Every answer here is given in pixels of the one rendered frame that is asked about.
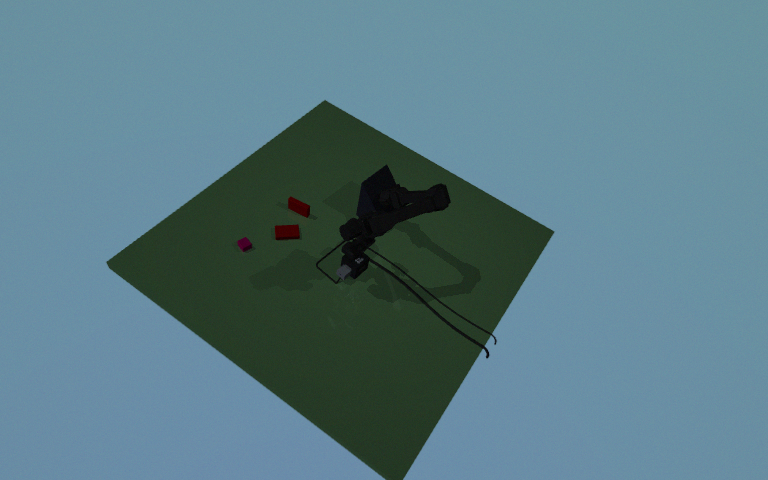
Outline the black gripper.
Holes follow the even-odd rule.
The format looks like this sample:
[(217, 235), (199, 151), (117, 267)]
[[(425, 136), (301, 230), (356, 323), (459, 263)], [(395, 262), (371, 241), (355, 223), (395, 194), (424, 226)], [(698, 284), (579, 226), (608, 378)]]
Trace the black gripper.
[(374, 238), (365, 238), (365, 235), (362, 234), (355, 238), (352, 242), (347, 242), (345, 245), (342, 246), (341, 251), (348, 256), (351, 260), (355, 260), (360, 254), (362, 254), (365, 250), (367, 250), (374, 242)]

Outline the magenta cube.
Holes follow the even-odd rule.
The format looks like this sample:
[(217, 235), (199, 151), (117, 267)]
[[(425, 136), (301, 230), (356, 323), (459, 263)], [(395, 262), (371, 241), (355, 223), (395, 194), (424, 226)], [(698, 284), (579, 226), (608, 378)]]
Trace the magenta cube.
[(251, 249), (251, 248), (252, 248), (252, 244), (251, 244), (251, 242), (248, 240), (248, 238), (247, 238), (247, 237), (245, 237), (245, 238), (243, 238), (243, 239), (241, 239), (241, 240), (238, 240), (238, 246), (241, 248), (241, 250), (242, 250), (243, 252), (245, 252), (245, 251), (247, 251), (247, 250), (249, 250), (249, 249)]

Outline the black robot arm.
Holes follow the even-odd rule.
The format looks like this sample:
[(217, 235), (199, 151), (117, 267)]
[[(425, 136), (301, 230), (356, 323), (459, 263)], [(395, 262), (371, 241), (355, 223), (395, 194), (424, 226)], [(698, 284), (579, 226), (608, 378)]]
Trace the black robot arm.
[(396, 184), (388, 189), (383, 187), (376, 198), (384, 208), (393, 205), (396, 210), (374, 210), (364, 213), (358, 217), (359, 219), (351, 218), (339, 228), (345, 241), (357, 238), (362, 234), (365, 235), (365, 238), (382, 236), (399, 222), (424, 213), (444, 210), (451, 203), (447, 187), (444, 184), (437, 184), (428, 190), (421, 191), (408, 191), (405, 187), (400, 187), (400, 184)]

